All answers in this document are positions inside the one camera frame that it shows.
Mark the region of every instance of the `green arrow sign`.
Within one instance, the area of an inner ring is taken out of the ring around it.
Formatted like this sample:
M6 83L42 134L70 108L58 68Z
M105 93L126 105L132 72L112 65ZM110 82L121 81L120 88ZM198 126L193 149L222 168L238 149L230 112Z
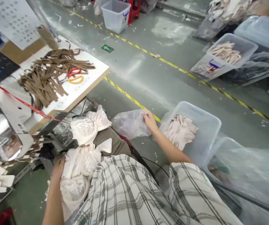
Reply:
M101 48L107 51L108 53L111 53L114 50L112 47L109 47L108 45L103 45Z

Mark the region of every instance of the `person's arm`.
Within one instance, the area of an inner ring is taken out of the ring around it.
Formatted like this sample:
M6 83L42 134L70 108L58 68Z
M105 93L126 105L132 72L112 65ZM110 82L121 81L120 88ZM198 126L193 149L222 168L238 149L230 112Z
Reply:
M62 157L54 165L42 225L64 225L62 193L60 191L60 180L62 177L64 164L65 157Z
M158 129L154 116L151 112L147 112L143 115L145 123L150 130L151 134L156 139L160 148L165 152L169 163L191 163L189 157L187 157L182 151L180 151L175 145L173 145L166 136Z

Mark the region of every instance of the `red chair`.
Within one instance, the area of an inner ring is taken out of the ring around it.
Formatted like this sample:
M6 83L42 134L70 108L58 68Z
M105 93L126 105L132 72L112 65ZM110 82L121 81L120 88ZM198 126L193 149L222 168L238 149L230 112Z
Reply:
M131 4L129 17L128 17L128 25L132 23L132 19L137 16L137 19L140 18L140 8L141 8L141 0L138 0L138 5L134 5L134 0L127 0L127 3Z

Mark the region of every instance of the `checkered fabric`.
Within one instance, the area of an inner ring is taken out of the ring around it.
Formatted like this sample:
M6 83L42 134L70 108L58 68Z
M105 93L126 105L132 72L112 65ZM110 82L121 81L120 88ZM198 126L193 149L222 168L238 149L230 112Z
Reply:
M103 157L73 224L242 224L196 165L172 163L169 182L166 196L135 159Z

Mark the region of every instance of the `yellow tape line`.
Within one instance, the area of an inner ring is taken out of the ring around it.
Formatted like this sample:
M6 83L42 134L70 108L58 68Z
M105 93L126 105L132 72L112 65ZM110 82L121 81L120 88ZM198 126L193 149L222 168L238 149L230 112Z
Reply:
M49 1L52 2L52 3L54 3L54 4L56 4L56 5L59 5L59 6L63 7L61 4L59 4L59 3L57 3L57 2L54 2L53 0L49 0ZM70 9L67 9L67 8L65 8L65 9L66 9L67 11L71 12L71 13L74 13L76 16L80 17L81 19L83 19L83 20L89 22L90 24L93 24L95 27L97 27L97 28L103 30L103 28L102 28L101 26L99 26L99 25L93 23L92 21L90 21L90 20L84 18L83 16L79 15L78 13L74 12L73 10L70 10ZM154 56L153 53L148 52L147 50L145 50L145 49L139 47L139 46L136 45L136 44L133 44L132 42L130 42L130 41L128 41L128 40L122 38L121 36L119 36L119 35L117 35L117 34L114 34L114 33L112 33L112 32L109 31L109 30L106 30L106 32L109 33L110 35L115 36L116 38L118 38L118 39L120 39L120 40L122 40L122 41L124 41L124 42L126 42L126 43L128 43L128 44L130 44L130 45L132 45L132 46L134 46L134 47L136 47L137 49L140 49L140 50L142 50L143 52L145 52L145 53L147 53L147 54L149 54L149 55L151 55L151 56ZM243 107L245 107L245 108L251 110L252 112L256 113L257 115L259 115L259 116L265 118L266 120L269 120L269 116L267 116L267 115L265 115L265 114L259 112L258 110L252 108L251 106L246 105L246 104L243 103L242 101L240 101L240 100L238 100L238 99L232 97L231 95L227 94L226 92L221 91L220 89L218 89L218 88L216 88L216 87L214 87L214 86L208 84L207 82L205 82L205 81L201 80L200 78L194 76L193 74L189 73L188 71L185 71L185 70L179 68L178 66L174 65L173 63L171 63L171 62L169 62L169 61L166 61L165 59L163 59L163 58L161 58L161 57L160 57L160 58L157 58L157 59L159 59L160 61L162 61L162 62L168 64L169 66L172 66L172 67L178 69L180 72L189 75L190 77L192 77L192 78L194 78L195 80L199 81L200 83L202 83L202 84L204 84L204 85L206 85L206 86L212 88L213 90L215 90L215 91L217 91L217 92L219 92L219 93L225 95L227 98L236 101L237 103L239 103L239 104L242 105ZM120 92L122 92L122 89L119 88L118 86L114 85L112 81L110 81L110 80L107 79L107 78L105 78L105 79L106 79L108 82L110 82L110 84L112 84L115 88L117 88ZM146 109L146 108L145 108L144 106L142 106L138 101L136 101L134 98L130 97L126 92L122 92L122 93L123 93L125 96L127 96L130 100L132 100L135 104L137 104L139 107L141 107L142 109Z
M143 106L142 104L140 104L137 100L135 100L133 97L131 97L129 94L127 94L125 91L123 91L119 86L115 85L114 82L112 82L110 79L108 79L107 77L104 78L106 81L108 81L112 86L114 86L116 89L119 90L119 92L121 92L123 95L125 95L127 98L129 98L131 101L133 101L137 106L139 106L141 109L145 109L148 110L145 106ZM154 118L156 119L156 121L160 122L160 119L155 116L153 114Z

